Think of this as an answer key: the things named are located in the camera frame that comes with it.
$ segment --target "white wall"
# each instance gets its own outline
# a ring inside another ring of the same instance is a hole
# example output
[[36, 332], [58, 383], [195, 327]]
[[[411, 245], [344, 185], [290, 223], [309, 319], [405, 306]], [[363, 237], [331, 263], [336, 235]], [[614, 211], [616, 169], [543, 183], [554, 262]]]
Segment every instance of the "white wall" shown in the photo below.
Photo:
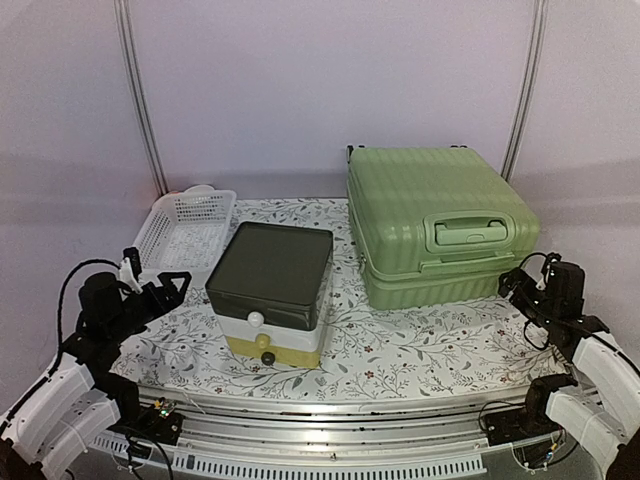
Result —
[[[118, 259], [155, 191], [107, 0], [0, 13], [0, 411], [55, 351], [57, 295], [87, 257]], [[77, 286], [66, 305], [75, 324]]]
[[345, 146], [467, 144], [504, 158], [533, 2], [137, 0], [172, 188], [345, 193]]
[[640, 2], [552, 0], [514, 186], [640, 359]]

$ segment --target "black cable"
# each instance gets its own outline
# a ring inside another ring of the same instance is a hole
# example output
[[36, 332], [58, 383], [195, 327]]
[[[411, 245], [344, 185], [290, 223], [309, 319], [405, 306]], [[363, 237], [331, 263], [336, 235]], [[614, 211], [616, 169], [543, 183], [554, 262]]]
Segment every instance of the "black cable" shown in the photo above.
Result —
[[580, 444], [576, 441], [576, 443], [573, 445], [573, 447], [571, 447], [571, 450], [569, 450], [569, 451], [567, 452], [567, 454], [566, 454], [564, 457], [559, 458], [559, 459], [557, 459], [557, 460], [552, 460], [552, 461], [551, 461], [551, 463], [548, 463], [548, 464], [547, 464], [547, 467], [552, 467], [553, 465], [557, 465], [557, 464], [559, 464], [560, 462], [564, 462], [567, 458], [569, 458], [569, 457], [571, 456], [571, 454], [572, 454], [573, 452], [575, 452], [575, 451], [576, 451], [576, 449], [578, 448], [578, 445], [580, 445]]
[[493, 400], [491, 402], [485, 403], [480, 409], [480, 413], [478, 414], [478, 426], [480, 427], [480, 430], [482, 431], [482, 433], [485, 433], [485, 434], [487, 433], [487, 428], [486, 426], [482, 425], [482, 414], [484, 413], [484, 411], [487, 409], [489, 405], [510, 405], [512, 407], [523, 407], [524, 403], [512, 403], [512, 402], [505, 402], [503, 400]]
[[40, 378], [40, 380], [38, 380], [38, 382], [35, 383], [20, 398], [20, 400], [18, 400], [15, 403], [15, 405], [11, 408], [11, 410], [9, 410], [9, 413], [7, 413], [7, 416], [4, 419], [4, 421], [2, 422], [2, 425], [0, 425], [0, 436], [2, 436], [2, 434], [5, 432], [5, 430], [9, 426], [9, 423], [11, 422], [11, 420], [13, 420], [13, 418], [20, 411], [20, 409], [27, 402], [27, 400], [29, 400], [42, 387], [42, 385], [47, 383], [47, 381], [53, 376], [53, 374], [56, 372], [56, 370], [60, 366], [60, 362], [62, 361], [62, 335], [63, 335], [63, 333], [62, 333], [62, 305], [63, 305], [63, 302], [64, 302], [64, 293], [65, 293], [65, 291], [67, 289], [67, 285], [69, 284], [69, 282], [71, 281], [73, 276], [78, 272], [78, 270], [82, 269], [83, 267], [86, 267], [87, 265], [95, 265], [95, 264], [104, 264], [104, 265], [110, 265], [110, 266], [115, 267], [115, 268], [120, 268], [120, 266], [117, 263], [112, 262], [111, 260], [93, 258], [93, 259], [90, 259], [90, 260], [85, 260], [84, 262], [80, 262], [78, 265], [76, 265], [73, 268], [73, 270], [71, 270], [71, 272], [69, 272], [69, 274], [67, 275], [67, 278], [65, 278], [64, 282], [62, 283], [62, 288], [60, 289], [60, 295], [58, 296], [58, 312], [57, 312], [57, 322], [56, 322], [56, 328], [57, 328], [57, 333], [58, 333], [58, 351], [56, 352], [55, 361], [54, 361], [52, 367], [47, 372], [47, 377]]
[[133, 447], [134, 442], [133, 440], [131, 440], [131, 437], [129, 435], [125, 435], [125, 436], [127, 438], [127, 442], [129, 442], [129, 448], [127, 448], [127, 459], [129, 462], [129, 465], [128, 465], [129, 471], [138, 480], [144, 480], [144, 478], [142, 478], [142, 476], [138, 473], [138, 471], [133, 466], [133, 455], [131, 455], [131, 447]]
[[526, 265], [526, 263], [527, 263], [530, 259], [532, 259], [533, 257], [544, 257], [544, 258], [548, 258], [548, 257], [549, 257], [549, 255], [548, 255], [548, 254], [546, 254], [546, 253], [542, 253], [542, 252], [533, 252], [533, 253], [530, 253], [529, 255], [527, 255], [526, 257], [524, 257], [524, 258], [522, 259], [522, 261], [520, 262], [520, 266], [519, 266], [518, 268], [522, 268], [522, 267], [524, 267], [524, 266]]
[[533, 343], [533, 341], [527, 336], [527, 328], [529, 327], [529, 325], [531, 325], [533, 323], [533, 320], [527, 320], [524, 324], [524, 329], [522, 330], [522, 336], [524, 337], [524, 339], [527, 341], [527, 343], [529, 345], [531, 345], [533, 348], [535, 348], [536, 350], [538, 350], [539, 352], [544, 352], [547, 347], [549, 347], [549, 337], [547, 336], [547, 341], [544, 342], [543, 346], [539, 346], [536, 345], [535, 343]]
[[580, 327], [578, 325], [574, 325], [573, 323], [565, 322], [563, 320], [560, 320], [559, 318], [555, 318], [555, 317], [552, 317], [550, 315], [547, 315], [546, 313], [541, 312], [538, 309], [538, 307], [527, 296], [527, 294], [525, 293], [524, 289], [520, 285], [517, 285], [517, 287], [520, 288], [520, 291], [522, 293], [522, 298], [524, 298], [524, 300], [527, 302], [527, 305], [529, 305], [529, 307], [531, 308], [531, 310], [534, 311], [534, 313], [540, 315], [542, 318], [546, 318], [547, 320], [550, 320], [552, 322], [558, 323], [558, 324], [560, 324], [560, 325], [562, 325], [564, 327], [570, 328], [572, 330], [576, 330], [576, 331], [586, 335], [587, 338], [593, 338], [597, 342], [600, 342], [602, 345], [604, 345], [609, 350], [611, 350], [615, 355], [619, 356], [622, 360], [624, 360], [625, 363], [627, 363], [629, 365], [629, 367], [631, 367], [631, 369], [638, 376], [638, 378], [640, 378], [640, 369], [636, 366], [635, 363], [633, 363], [633, 361], [629, 357], [627, 357], [624, 354], [624, 352], [618, 350], [616, 347], [611, 345], [609, 342], [607, 342], [606, 340], [604, 340], [604, 339], [600, 338], [599, 336], [593, 334], [592, 332], [590, 332], [589, 330], [587, 330], [585, 328], [582, 328], [582, 327]]
[[167, 452], [165, 452], [164, 448], [162, 448], [162, 445], [160, 445], [157, 441], [155, 441], [153, 438], [151, 438], [151, 436], [147, 435], [144, 432], [141, 432], [140, 430], [137, 430], [135, 428], [132, 427], [126, 427], [124, 425], [118, 425], [118, 430], [127, 430], [131, 433], [133, 433], [136, 437], [140, 437], [143, 438], [145, 440], [150, 441], [151, 443], [153, 443], [156, 448], [158, 450], [160, 450], [160, 453], [162, 454], [162, 457], [164, 458], [164, 463], [167, 466], [167, 473], [169, 474], [169, 480], [173, 480], [173, 469], [171, 468], [171, 462], [169, 461], [169, 456], [167, 455]]

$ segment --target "white knob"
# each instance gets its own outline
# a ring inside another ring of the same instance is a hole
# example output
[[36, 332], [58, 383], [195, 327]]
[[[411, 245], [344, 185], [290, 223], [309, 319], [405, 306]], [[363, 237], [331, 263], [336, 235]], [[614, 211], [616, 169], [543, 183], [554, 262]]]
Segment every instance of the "white knob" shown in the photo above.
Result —
[[249, 325], [254, 328], [258, 328], [264, 323], [264, 315], [260, 312], [251, 312], [247, 317], [247, 320], [249, 321]]

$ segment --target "dark green lid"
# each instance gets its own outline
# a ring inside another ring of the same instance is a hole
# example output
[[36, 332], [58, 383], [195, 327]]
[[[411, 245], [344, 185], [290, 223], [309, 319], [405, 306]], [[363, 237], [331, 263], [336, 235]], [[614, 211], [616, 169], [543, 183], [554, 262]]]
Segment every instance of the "dark green lid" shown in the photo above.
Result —
[[268, 325], [313, 330], [332, 251], [327, 230], [242, 223], [207, 282], [211, 304], [219, 315], [259, 311]]

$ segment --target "floral tablecloth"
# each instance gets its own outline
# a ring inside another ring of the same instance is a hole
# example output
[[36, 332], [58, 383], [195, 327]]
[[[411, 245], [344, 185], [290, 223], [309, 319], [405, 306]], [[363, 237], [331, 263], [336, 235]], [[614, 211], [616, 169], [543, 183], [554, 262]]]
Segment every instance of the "floral tablecloth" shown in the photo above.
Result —
[[[551, 351], [524, 341], [524, 318], [499, 298], [373, 310], [347, 209], [344, 199], [239, 201], [229, 232], [247, 220], [334, 232], [334, 293], [320, 368], [267, 367], [233, 355], [205, 291], [192, 289], [180, 308], [125, 342], [114, 371], [148, 386], [318, 403], [450, 397], [565, 371]], [[534, 340], [541, 333], [530, 330]]]

